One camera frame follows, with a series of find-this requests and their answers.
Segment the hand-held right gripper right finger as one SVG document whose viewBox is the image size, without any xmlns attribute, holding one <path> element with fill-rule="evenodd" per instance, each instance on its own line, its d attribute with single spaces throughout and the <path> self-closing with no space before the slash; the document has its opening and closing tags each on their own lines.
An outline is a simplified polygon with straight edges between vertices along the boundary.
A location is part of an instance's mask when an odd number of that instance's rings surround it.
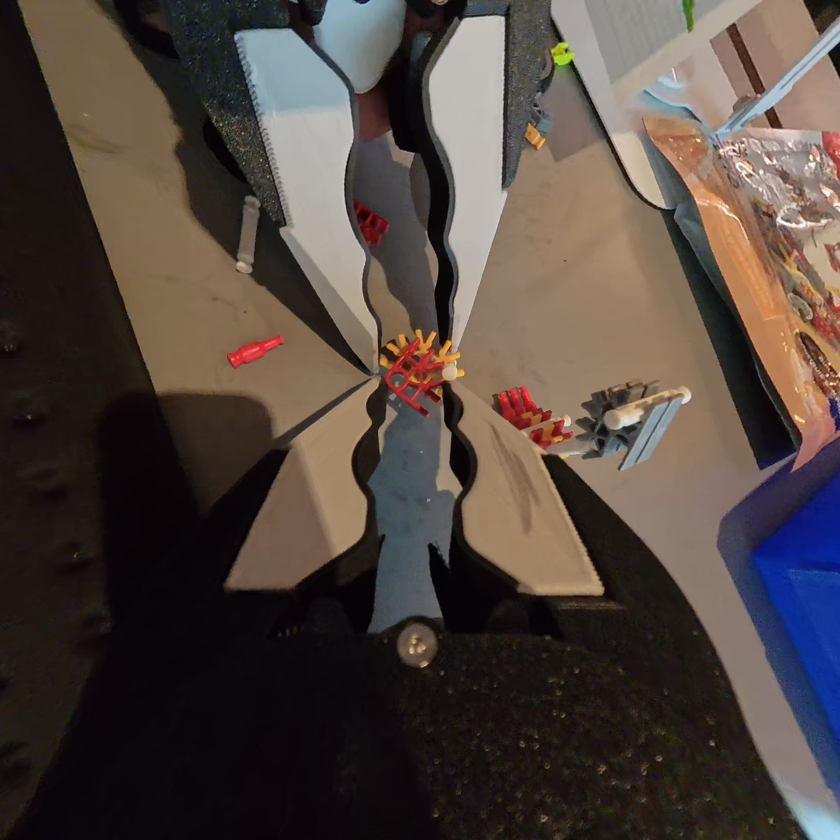
<svg viewBox="0 0 840 840">
<path fill-rule="evenodd" d="M 603 596 L 539 447 L 461 384 L 446 386 L 445 405 L 461 486 L 450 566 L 524 595 Z"/>
</svg>

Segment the short red toy rod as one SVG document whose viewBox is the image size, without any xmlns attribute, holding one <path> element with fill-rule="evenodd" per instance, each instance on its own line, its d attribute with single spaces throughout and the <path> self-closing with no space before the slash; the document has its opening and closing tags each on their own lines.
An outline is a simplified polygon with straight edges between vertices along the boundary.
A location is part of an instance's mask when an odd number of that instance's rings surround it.
<svg viewBox="0 0 840 840">
<path fill-rule="evenodd" d="M 252 364 L 264 358 L 268 352 L 273 351 L 284 344 L 284 339 L 281 335 L 265 339 L 262 341 L 252 342 L 239 347 L 236 351 L 226 354 L 227 362 L 234 369 L 238 369 L 244 364 Z"/>
</svg>

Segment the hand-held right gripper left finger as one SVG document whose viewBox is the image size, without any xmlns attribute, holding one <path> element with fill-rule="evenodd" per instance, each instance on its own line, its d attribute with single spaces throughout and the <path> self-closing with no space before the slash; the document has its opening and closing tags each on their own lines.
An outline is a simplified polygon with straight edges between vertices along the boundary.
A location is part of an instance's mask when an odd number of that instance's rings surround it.
<svg viewBox="0 0 840 840">
<path fill-rule="evenodd" d="M 333 571 L 341 583 L 371 567 L 352 558 L 368 528 L 367 479 L 354 453 L 381 421 L 369 401 L 382 380 L 369 380 L 311 422 L 284 455 L 266 499 L 225 580 L 229 592 L 291 592 L 313 575 Z"/>
</svg>

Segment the shiny plastic bag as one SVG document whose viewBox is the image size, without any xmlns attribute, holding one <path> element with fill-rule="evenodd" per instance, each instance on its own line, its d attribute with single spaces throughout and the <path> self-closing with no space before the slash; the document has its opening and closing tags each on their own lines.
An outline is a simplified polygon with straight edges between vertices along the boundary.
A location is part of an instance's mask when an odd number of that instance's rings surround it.
<svg viewBox="0 0 840 840">
<path fill-rule="evenodd" d="M 644 125 L 687 189 L 801 468 L 838 440 L 838 132 Z"/>
</svg>

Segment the red fan connector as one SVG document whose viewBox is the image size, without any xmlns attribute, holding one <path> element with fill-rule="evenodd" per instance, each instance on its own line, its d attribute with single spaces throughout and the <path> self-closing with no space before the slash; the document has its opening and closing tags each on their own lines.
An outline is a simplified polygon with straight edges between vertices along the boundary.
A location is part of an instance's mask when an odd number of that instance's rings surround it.
<svg viewBox="0 0 840 840">
<path fill-rule="evenodd" d="M 353 209 L 364 242 L 369 248 L 378 247 L 382 242 L 382 238 L 388 233 L 390 223 L 372 211 L 368 206 L 355 199 L 353 199 Z"/>
<path fill-rule="evenodd" d="M 422 417 L 428 417 L 428 410 L 420 400 L 442 381 L 440 375 L 445 363 L 431 349 L 430 343 L 423 340 L 421 333 L 415 336 L 414 341 L 395 350 L 390 343 L 387 347 L 396 353 L 393 362 L 381 359 L 386 366 L 387 388 Z"/>
</svg>

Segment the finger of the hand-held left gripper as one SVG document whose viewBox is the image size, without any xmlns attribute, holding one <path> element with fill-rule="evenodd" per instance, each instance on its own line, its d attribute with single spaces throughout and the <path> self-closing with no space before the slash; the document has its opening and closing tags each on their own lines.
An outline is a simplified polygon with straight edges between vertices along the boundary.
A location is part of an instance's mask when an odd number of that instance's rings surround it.
<svg viewBox="0 0 840 840">
<path fill-rule="evenodd" d="M 382 326 L 350 189 L 350 80 L 292 28 L 241 30 L 235 43 L 285 218 L 280 235 L 362 367 L 377 372 Z"/>
<path fill-rule="evenodd" d="M 436 156 L 444 169 L 443 331 L 459 346 L 484 275 L 508 197 L 502 187 L 506 20 L 457 18 L 430 56 L 423 105 Z M 453 270 L 451 291 L 441 286 Z"/>
</svg>

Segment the white document stand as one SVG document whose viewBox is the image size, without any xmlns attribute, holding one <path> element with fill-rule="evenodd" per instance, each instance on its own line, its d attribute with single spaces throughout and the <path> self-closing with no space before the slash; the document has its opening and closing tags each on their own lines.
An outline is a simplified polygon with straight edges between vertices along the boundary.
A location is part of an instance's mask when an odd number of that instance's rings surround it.
<svg viewBox="0 0 840 840">
<path fill-rule="evenodd" d="M 712 40 L 758 2 L 682 2 L 687 31 L 616 82 L 607 75 L 584 2 L 552 2 L 553 23 L 575 53 L 574 68 L 628 181 L 649 204 L 671 208 L 676 195 L 671 177 L 644 121 L 667 107 L 686 109 L 712 129 L 729 119 L 738 94 Z"/>
</svg>

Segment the yellow fan connector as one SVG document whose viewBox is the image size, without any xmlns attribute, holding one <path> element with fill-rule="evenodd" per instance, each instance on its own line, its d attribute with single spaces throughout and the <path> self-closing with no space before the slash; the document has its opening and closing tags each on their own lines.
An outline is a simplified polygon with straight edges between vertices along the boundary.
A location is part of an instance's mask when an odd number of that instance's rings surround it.
<svg viewBox="0 0 840 840">
<path fill-rule="evenodd" d="M 459 367 L 460 352 L 453 350 L 453 346 L 452 346 L 451 341 L 446 341 L 443 344 L 438 344 L 436 332 L 425 333 L 422 330 L 417 329 L 415 331 L 414 335 L 405 335 L 405 334 L 398 335 L 395 339 L 392 339 L 389 342 L 387 342 L 385 344 L 384 348 L 381 350 L 380 366 L 384 371 L 384 379 L 385 379 L 385 373 L 386 373 L 386 366 L 384 366 L 381 363 L 381 359 L 385 358 L 385 361 L 390 363 L 390 362 L 393 362 L 396 358 L 396 353 L 393 352 L 392 349 L 388 348 L 387 345 L 390 343 L 392 345 L 393 349 L 395 350 L 396 348 L 399 348 L 406 343 L 410 343 L 410 342 L 414 341 L 414 338 L 418 333 L 422 334 L 423 341 L 430 343 L 431 349 L 436 352 L 437 357 L 442 362 L 444 362 L 444 364 L 447 364 L 447 363 L 450 363 L 450 362 L 455 362 L 457 364 L 458 368 L 462 371 L 460 376 L 452 382 L 456 382 L 458 379 L 465 376 L 465 374 L 466 374 L 465 371 L 462 370 Z M 452 382 L 446 382 L 446 381 L 442 380 L 440 383 L 437 384 L 437 386 L 435 388 L 430 390 L 428 395 L 425 395 L 425 396 L 421 397 L 420 403 L 424 406 L 424 404 L 422 403 L 423 399 L 426 399 L 427 401 L 432 402 L 432 403 L 440 403 L 442 401 L 442 398 L 443 398 L 443 395 L 444 395 L 444 385 L 447 384 L 447 383 L 452 383 Z"/>
</svg>

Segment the small red toy assembly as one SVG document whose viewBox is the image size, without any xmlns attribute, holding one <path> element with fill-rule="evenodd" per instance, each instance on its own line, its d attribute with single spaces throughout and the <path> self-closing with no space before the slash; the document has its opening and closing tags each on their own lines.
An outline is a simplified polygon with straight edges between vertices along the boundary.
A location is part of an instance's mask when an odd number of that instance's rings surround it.
<svg viewBox="0 0 840 840">
<path fill-rule="evenodd" d="M 541 449 L 565 444 L 574 437 L 569 415 L 554 416 L 550 409 L 533 401 L 526 386 L 493 395 L 494 406 L 501 417 Z"/>
</svg>

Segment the small blue plastic bin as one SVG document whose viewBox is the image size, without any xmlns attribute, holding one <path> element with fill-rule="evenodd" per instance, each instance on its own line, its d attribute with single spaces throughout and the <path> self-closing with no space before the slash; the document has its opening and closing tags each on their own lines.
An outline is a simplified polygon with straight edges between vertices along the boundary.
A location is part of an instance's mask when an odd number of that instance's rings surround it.
<svg viewBox="0 0 840 840">
<path fill-rule="evenodd" d="M 839 478 L 819 490 L 752 556 L 838 737 Z"/>
</svg>

